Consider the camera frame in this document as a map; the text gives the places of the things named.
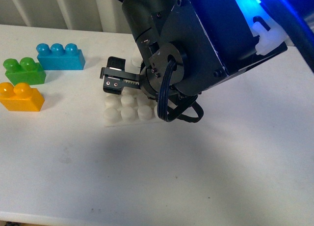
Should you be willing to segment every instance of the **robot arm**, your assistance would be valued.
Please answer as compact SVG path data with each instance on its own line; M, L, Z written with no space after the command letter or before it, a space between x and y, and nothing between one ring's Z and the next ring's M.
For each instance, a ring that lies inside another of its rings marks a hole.
M138 88L158 101L161 119L198 122L203 111L196 99L202 91L286 51L289 36L314 70L314 35L303 20L312 24L314 0L299 3L123 0L143 63L140 74L134 75L124 72L122 59L111 57L101 73L104 91L119 94L124 86ZM176 107L169 107L168 100ZM182 115L189 107L197 118Z

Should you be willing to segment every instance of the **screw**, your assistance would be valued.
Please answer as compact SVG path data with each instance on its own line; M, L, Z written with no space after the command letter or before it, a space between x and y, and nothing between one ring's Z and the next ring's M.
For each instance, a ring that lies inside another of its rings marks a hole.
M184 5L184 0L177 0L177 5L178 6L183 6Z
M222 76L222 71L221 70L216 70L214 72L214 77L221 77Z

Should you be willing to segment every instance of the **metal bracket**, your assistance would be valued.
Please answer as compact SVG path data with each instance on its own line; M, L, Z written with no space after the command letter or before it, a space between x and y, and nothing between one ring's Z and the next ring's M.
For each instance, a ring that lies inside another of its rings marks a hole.
M125 72L126 60L109 57L107 67L103 67L100 78L104 80L104 92L120 95L124 87L140 89L139 75Z

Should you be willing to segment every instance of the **blue toy block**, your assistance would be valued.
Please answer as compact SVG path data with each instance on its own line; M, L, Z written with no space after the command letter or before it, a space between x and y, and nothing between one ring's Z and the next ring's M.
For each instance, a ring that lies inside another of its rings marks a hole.
M38 44L37 59L44 70L82 70L85 59L82 50L76 44L69 43L65 49L59 43L49 46L45 43Z

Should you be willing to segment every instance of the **green toy block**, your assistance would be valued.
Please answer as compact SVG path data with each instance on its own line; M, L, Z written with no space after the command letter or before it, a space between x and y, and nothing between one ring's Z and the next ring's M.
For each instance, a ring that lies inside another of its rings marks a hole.
M40 63L30 57L25 57L20 64L15 59L7 59L3 66L6 77L13 85L27 83L29 85L42 85L45 83L46 73Z

